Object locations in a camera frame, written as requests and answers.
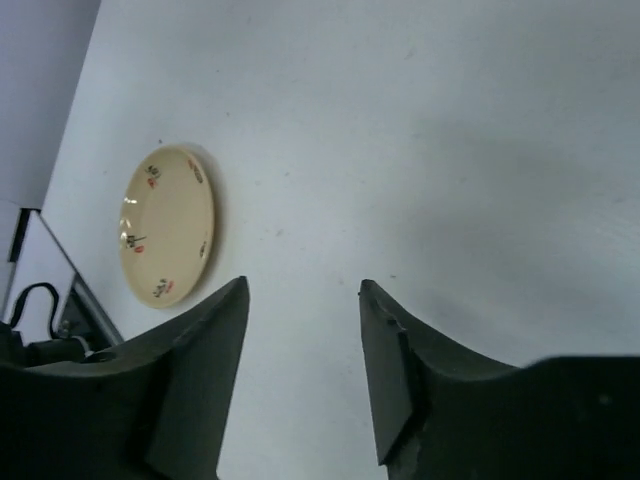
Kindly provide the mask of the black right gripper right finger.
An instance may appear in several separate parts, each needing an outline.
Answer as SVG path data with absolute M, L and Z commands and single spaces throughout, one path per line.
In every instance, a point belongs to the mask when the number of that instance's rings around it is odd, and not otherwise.
M 377 460 L 392 479 L 635 479 L 639 360 L 511 366 L 359 291 Z

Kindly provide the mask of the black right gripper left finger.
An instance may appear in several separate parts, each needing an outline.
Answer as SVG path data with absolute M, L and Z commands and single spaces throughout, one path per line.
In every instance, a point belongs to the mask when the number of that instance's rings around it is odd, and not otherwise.
M 135 338 L 31 365 L 1 328 L 5 479 L 214 479 L 249 314 L 238 277 Z

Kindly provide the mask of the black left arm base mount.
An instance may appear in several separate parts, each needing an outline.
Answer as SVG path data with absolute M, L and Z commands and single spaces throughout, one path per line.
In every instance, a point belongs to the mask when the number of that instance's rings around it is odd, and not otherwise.
M 28 285 L 1 321 L 1 361 L 17 367 L 82 362 L 109 346 L 92 305 L 76 286 Z

